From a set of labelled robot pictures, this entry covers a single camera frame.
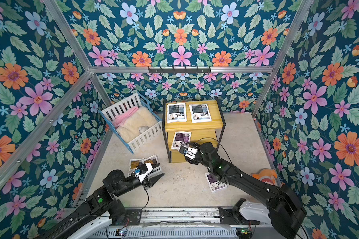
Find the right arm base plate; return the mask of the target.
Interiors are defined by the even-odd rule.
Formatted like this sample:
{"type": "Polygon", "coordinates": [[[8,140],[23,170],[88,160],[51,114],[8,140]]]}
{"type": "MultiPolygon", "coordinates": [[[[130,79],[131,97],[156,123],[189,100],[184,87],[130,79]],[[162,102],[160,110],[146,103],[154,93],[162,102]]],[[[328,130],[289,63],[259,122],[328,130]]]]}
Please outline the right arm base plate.
{"type": "Polygon", "coordinates": [[[259,221],[247,220],[238,213],[233,212],[232,208],[218,207],[220,223],[223,225],[260,225],[259,221]]]}

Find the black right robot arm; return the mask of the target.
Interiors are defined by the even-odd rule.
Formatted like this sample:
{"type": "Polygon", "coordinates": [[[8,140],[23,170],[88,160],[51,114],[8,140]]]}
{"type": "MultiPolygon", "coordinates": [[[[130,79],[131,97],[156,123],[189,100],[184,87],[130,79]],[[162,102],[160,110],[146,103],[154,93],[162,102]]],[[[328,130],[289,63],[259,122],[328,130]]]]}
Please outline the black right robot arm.
{"type": "Polygon", "coordinates": [[[262,182],[240,170],[230,161],[221,158],[212,143],[190,143],[181,146],[179,153],[191,164],[202,164],[219,181],[236,187],[264,204],[269,210],[273,228],[287,239],[299,236],[302,223],[307,216],[301,200],[295,192],[283,185],[281,187],[262,182]]]}

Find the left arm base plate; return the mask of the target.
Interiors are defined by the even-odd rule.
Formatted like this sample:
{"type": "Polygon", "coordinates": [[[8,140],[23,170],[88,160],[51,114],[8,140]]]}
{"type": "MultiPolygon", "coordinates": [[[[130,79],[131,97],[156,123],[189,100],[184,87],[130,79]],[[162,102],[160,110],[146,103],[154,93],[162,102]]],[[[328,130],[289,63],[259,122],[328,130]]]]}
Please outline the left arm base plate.
{"type": "Polygon", "coordinates": [[[113,219],[112,226],[136,226],[140,224],[142,210],[127,209],[123,218],[113,219]]]}

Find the grey label coffee bag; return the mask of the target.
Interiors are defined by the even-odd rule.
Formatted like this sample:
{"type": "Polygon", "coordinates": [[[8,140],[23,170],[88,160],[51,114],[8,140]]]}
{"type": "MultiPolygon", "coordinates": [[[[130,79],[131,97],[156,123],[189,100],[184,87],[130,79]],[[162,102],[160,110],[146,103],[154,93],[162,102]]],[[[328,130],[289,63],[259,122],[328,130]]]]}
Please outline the grey label coffee bag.
{"type": "Polygon", "coordinates": [[[192,123],[202,123],[212,121],[208,104],[189,105],[192,123]]]}
{"type": "Polygon", "coordinates": [[[185,103],[168,104],[166,122],[186,122],[187,117],[185,107],[185,103]]]}

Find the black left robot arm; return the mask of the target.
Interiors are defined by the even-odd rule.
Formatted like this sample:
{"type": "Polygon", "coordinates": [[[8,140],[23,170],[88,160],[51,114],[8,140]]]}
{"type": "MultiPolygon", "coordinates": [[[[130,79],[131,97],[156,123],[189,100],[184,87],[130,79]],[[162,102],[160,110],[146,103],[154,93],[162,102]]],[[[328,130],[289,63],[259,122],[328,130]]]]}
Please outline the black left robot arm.
{"type": "Polygon", "coordinates": [[[114,221],[122,222],[133,214],[126,214],[126,209],[118,199],[138,187],[145,191],[164,176],[155,175],[151,179],[148,175],[153,169],[160,167],[159,163],[142,163],[132,175],[126,177],[119,169],[111,171],[103,179],[103,186],[52,229],[42,233],[39,239],[87,239],[95,232],[111,225],[114,221]]]}

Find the purple label coffee bag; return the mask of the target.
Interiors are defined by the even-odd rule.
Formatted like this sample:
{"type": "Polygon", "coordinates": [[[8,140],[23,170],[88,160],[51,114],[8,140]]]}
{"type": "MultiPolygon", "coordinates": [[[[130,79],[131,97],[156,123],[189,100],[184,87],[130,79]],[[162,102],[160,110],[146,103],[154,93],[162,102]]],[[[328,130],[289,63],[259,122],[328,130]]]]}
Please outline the purple label coffee bag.
{"type": "Polygon", "coordinates": [[[188,147],[191,139],[191,132],[188,131],[177,131],[174,134],[171,149],[178,150],[182,146],[188,147]]]}
{"type": "Polygon", "coordinates": [[[217,178],[214,177],[213,175],[211,175],[210,173],[206,173],[205,177],[207,179],[209,188],[212,193],[215,193],[215,192],[218,192],[218,191],[228,188],[228,186],[225,183],[217,180],[217,178]]]}

